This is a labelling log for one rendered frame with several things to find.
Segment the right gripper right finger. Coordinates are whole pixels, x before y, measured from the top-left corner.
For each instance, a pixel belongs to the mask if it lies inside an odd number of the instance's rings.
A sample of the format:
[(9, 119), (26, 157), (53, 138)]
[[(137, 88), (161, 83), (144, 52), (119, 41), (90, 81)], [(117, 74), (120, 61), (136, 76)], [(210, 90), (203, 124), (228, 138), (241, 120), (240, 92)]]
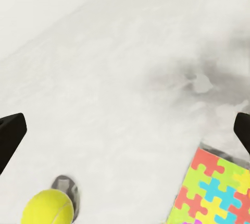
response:
[(250, 154), (250, 114), (239, 112), (233, 130)]

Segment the tennis ball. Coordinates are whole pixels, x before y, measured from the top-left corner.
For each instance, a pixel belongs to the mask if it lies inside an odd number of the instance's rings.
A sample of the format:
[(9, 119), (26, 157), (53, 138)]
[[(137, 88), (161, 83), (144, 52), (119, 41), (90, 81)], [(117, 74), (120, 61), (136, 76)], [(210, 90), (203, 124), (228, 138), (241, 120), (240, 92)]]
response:
[(47, 189), (37, 193), (22, 213), (22, 224), (72, 224), (74, 208), (62, 191)]

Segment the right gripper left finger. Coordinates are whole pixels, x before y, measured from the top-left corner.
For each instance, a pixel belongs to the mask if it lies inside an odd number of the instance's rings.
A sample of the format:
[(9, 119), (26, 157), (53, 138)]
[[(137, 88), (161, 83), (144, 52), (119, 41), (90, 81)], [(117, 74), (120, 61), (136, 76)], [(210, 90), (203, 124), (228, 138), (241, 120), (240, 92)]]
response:
[(26, 133), (27, 124), (23, 113), (0, 118), (0, 175)]

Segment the jigsaw puzzle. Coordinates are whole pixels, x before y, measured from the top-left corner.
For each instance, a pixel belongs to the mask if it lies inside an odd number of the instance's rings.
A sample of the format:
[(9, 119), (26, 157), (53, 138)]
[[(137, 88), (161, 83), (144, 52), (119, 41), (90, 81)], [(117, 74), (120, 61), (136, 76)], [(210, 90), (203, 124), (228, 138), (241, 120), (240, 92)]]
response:
[(250, 224), (250, 170), (198, 148), (166, 224)]

